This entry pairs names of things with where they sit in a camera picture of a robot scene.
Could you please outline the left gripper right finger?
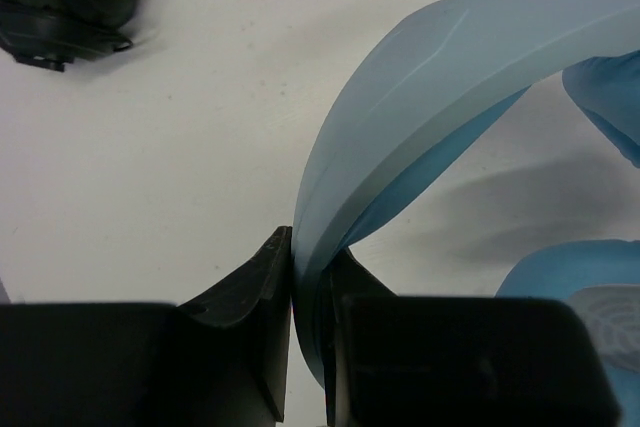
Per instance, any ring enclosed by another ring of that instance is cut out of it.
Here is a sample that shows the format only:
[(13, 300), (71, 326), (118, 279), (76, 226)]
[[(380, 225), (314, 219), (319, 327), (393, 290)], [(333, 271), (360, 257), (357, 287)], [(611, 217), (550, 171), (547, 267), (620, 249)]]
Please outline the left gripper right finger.
[(621, 408), (564, 303), (400, 296), (341, 252), (319, 343), (331, 426), (615, 426)]

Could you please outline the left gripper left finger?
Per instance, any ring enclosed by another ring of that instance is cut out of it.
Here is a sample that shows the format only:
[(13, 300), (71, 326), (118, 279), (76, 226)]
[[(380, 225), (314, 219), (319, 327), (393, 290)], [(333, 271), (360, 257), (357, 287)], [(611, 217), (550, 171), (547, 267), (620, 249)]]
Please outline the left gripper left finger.
[(5, 426), (273, 426), (284, 418), (291, 231), (193, 299), (6, 304)]

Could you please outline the black headphones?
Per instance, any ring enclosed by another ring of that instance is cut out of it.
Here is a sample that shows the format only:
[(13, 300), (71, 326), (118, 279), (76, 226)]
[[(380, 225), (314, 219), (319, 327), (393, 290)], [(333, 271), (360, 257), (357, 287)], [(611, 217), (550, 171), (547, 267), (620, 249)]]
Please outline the black headphones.
[(121, 28), (139, 0), (1, 0), (1, 50), (24, 65), (56, 72), (133, 47)]

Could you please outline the large light blue headphones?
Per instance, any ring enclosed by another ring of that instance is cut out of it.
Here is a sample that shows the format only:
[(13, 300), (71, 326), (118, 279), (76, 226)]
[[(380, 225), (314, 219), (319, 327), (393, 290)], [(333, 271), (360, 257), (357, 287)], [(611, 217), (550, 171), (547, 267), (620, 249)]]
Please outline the large light blue headphones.
[(317, 380), (322, 271), (554, 74), (637, 162), (639, 0), (441, 0), (402, 20), (358, 67), (318, 134), (295, 209), (296, 327)]

